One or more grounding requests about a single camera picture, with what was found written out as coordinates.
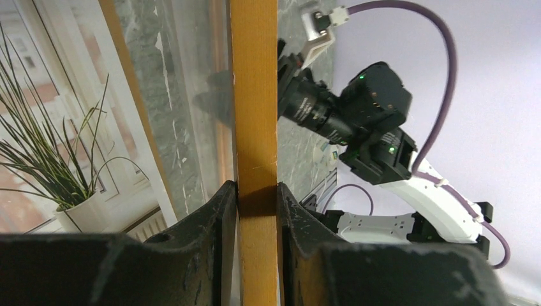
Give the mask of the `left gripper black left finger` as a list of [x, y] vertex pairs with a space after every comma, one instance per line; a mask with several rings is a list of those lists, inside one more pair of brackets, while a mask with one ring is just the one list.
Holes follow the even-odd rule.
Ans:
[[124, 233], [1, 236], [2, 305], [228, 305], [237, 186], [139, 242]]

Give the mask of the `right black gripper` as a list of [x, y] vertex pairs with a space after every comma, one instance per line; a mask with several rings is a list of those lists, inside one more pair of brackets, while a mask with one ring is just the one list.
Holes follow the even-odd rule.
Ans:
[[355, 128], [337, 106], [338, 97], [325, 82], [315, 82], [299, 54], [284, 54], [286, 42], [278, 39], [278, 118], [286, 118], [336, 145], [355, 140]]

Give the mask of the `plant photo print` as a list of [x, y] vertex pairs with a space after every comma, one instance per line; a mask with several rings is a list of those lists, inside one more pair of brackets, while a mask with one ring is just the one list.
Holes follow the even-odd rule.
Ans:
[[1, 2], [1, 233], [177, 222], [111, 1]]

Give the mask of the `wooden picture frame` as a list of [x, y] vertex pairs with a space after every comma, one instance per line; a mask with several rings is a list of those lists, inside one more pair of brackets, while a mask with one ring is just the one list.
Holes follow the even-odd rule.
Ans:
[[233, 253], [241, 298], [279, 300], [277, 231], [277, 2], [227, 1], [234, 180], [201, 208], [142, 245], [159, 305], [228, 305]]

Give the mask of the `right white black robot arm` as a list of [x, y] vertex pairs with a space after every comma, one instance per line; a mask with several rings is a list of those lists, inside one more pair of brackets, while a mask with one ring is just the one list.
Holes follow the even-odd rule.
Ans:
[[318, 219], [350, 242], [448, 242], [486, 251], [493, 207], [461, 196], [417, 152], [401, 126], [411, 94], [385, 62], [363, 69], [339, 96], [316, 82], [297, 54], [278, 56], [278, 115], [344, 146], [339, 160], [365, 182], [407, 202], [413, 213], [355, 215], [324, 207]]

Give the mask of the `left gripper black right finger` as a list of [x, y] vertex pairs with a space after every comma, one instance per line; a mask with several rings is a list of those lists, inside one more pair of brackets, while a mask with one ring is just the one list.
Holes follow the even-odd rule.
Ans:
[[277, 186], [283, 305], [508, 305], [480, 251], [343, 240]]

